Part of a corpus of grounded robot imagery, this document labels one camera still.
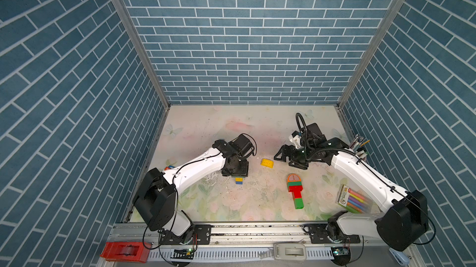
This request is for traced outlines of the orange round lego piece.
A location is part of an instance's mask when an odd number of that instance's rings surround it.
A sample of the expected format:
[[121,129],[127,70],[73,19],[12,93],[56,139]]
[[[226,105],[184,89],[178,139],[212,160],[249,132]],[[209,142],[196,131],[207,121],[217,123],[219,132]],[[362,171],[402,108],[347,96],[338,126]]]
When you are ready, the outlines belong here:
[[287,177],[287,183],[301,183],[301,177],[297,174],[289,174]]

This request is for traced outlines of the long red lego brick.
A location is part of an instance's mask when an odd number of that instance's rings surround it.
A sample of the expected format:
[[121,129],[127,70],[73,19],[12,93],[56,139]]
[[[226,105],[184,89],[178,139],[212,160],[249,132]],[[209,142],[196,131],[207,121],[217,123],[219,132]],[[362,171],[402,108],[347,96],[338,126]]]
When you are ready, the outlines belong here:
[[301,192],[303,189],[302,185],[293,185],[288,187],[289,192]]

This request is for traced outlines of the small red lego brick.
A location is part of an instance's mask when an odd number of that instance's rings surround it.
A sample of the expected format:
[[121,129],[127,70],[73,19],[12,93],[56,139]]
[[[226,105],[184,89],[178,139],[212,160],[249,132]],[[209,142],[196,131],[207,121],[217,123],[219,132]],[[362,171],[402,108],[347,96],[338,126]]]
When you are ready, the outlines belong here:
[[296,200],[296,199],[301,199],[302,198],[302,194],[300,191],[293,191],[292,192],[292,195],[293,195],[293,199]]

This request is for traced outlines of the small green lego brick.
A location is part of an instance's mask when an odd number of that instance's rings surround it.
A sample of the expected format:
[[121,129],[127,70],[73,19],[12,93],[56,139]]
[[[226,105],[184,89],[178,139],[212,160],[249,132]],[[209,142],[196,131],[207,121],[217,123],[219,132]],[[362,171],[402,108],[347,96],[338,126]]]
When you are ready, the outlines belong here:
[[303,209],[304,208],[304,202],[302,198],[295,198],[294,199],[294,205],[295,209]]

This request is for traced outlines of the long green lego brick front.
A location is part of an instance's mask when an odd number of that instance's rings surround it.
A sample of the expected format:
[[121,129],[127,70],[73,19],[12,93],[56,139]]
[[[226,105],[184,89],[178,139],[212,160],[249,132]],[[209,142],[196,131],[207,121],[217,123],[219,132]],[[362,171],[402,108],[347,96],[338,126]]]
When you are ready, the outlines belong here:
[[287,186],[290,187],[290,186],[302,186],[302,183],[301,181],[289,181],[287,182]]

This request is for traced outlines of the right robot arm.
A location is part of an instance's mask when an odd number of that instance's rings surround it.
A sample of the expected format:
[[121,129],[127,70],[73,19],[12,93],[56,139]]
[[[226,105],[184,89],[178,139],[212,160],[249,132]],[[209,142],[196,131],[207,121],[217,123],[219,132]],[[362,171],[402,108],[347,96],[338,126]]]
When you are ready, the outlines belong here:
[[390,248],[404,251],[411,244],[435,229],[428,214],[426,196],[410,192],[390,181],[360,158],[353,146],[338,138],[326,139],[318,125],[306,124],[296,115],[297,131],[290,144],[283,145],[274,159],[306,170],[311,162],[322,162],[342,172],[357,184],[379,208],[379,213],[341,211],[327,221],[330,240],[342,242],[349,236],[380,238]]

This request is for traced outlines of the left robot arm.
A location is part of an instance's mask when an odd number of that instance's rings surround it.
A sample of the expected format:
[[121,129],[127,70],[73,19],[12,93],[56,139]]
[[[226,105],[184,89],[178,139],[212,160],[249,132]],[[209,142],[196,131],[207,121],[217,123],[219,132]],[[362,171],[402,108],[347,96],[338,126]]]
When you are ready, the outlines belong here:
[[257,143],[248,134],[242,133],[229,142],[219,139],[183,165],[149,170],[133,198],[133,207],[150,231],[166,230],[177,237],[185,236],[192,232],[193,222],[178,209],[180,194],[215,172],[224,177],[247,177],[248,158],[256,153]]

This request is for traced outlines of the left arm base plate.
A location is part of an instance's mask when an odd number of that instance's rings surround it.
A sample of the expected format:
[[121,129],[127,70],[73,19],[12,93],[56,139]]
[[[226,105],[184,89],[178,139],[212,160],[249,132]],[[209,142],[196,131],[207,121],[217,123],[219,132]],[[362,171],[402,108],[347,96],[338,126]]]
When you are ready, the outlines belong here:
[[212,226],[210,224],[195,224],[185,231],[181,236],[176,236],[173,232],[164,230],[161,237],[162,245],[209,245],[211,240]]

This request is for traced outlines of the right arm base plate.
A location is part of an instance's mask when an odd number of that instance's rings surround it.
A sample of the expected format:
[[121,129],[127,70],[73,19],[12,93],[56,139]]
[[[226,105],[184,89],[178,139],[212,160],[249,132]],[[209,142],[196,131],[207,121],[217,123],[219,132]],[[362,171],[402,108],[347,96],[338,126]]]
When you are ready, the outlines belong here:
[[311,243],[360,243],[359,236],[352,235],[347,236],[341,230],[338,230],[336,226],[329,225],[327,222],[316,222],[305,224],[301,226],[303,231],[309,236]]

